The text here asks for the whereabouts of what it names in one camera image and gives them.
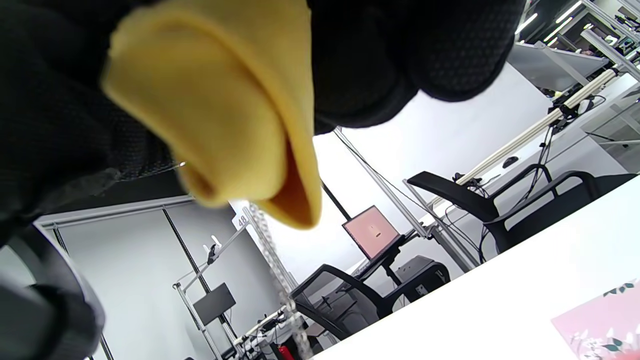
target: black office chair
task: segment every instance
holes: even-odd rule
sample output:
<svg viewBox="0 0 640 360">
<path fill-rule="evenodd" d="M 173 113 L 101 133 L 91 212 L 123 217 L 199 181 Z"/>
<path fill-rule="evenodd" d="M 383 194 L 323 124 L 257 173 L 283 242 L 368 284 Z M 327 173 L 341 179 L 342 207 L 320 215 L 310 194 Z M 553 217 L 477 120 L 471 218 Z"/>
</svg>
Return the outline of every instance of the black office chair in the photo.
<svg viewBox="0 0 640 360">
<path fill-rule="evenodd" d="M 499 214 L 498 209 L 495 207 L 495 199 L 517 182 L 535 172 L 536 169 L 543 172 L 548 184 L 541 190 L 531 194 L 527 200 L 509 210 L 506 214 Z M 488 198 L 478 195 L 465 186 L 458 185 L 426 171 L 413 176 L 408 182 L 413 186 L 451 201 L 454 205 L 480 219 L 493 235 L 499 253 L 503 253 L 597 200 L 597 198 L 633 179 L 635 176 L 635 174 L 622 174 L 593 177 L 587 172 L 569 171 L 560 175 L 557 179 L 552 179 L 549 170 L 544 165 L 532 164 Z M 559 194 L 557 187 L 573 177 L 579 178 L 582 183 Z M 505 225 L 507 220 L 548 193 L 554 196 L 551 201 L 507 229 Z"/>
<path fill-rule="evenodd" d="M 441 264 L 425 268 L 386 297 L 352 276 L 330 265 L 320 266 L 291 292 L 298 311 L 344 340 L 378 320 L 391 315 L 396 301 L 424 284 L 425 277 L 437 277 L 441 285 L 449 282 L 449 271 Z"/>
</svg>

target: computer mouse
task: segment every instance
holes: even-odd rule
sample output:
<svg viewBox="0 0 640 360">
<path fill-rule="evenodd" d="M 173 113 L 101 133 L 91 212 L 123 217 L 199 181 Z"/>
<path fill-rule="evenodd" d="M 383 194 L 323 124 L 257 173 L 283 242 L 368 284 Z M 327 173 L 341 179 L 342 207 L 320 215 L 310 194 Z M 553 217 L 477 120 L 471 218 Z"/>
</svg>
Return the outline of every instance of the computer mouse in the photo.
<svg viewBox="0 0 640 360">
<path fill-rule="evenodd" d="M 504 160 L 504 163 L 502 164 L 502 168 L 508 168 L 511 165 L 515 164 L 518 160 L 519 160 L 518 156 L 512 156 L 508 158 L 507 160 Z"/>
</svg>

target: yellow cloth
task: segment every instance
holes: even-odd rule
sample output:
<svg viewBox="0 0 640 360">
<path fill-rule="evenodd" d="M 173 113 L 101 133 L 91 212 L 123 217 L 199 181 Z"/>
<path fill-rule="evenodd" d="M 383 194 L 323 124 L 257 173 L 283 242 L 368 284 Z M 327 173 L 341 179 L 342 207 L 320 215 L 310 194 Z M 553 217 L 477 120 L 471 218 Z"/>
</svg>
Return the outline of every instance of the yellow cloth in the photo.
<svg viewBox="0 0 640 360">
<path fill-rule="evenodd" d="M 310 13 L 305 0 L 167 0 L 111 36 L 109 98 L 185 161 L 206 206 L 256 202 L 299 229 L 316 225 Z"/>
</svg>

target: mesh chair back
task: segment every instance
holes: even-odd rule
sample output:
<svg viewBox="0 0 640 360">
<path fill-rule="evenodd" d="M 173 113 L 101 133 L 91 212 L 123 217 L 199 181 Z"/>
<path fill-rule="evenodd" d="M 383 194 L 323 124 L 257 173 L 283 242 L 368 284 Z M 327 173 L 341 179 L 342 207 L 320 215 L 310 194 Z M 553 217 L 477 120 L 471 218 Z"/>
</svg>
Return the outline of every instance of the mesh chair back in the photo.
<svg viewBox="0 0 640 360">
<path fill-rule="evenodd" d="M 380 320 L 378 311 L 385 304 L 374 290 L 328 265 L 318 269 L 291 295 L 303 309 L 313 312 L 307 316 L 321 325 L 325 322 L 335 326 L 346 336 Z M 325 328 L 331 332 L 332 326 Z"/>
</svg>

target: laptop screen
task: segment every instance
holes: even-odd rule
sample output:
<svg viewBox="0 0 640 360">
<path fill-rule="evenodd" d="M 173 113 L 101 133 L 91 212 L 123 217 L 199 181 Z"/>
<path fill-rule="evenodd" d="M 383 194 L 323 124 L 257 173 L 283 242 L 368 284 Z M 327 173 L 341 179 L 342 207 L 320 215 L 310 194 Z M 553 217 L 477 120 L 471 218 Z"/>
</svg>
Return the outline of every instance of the laptop screen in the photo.
<svg viewBox="0 0 640 360">
<path fill-rule="evenodd" d="M 399 233 L 377 207 L 372 206 L 342 225 L 368 259 L 392 243 Z"/>
</svg>

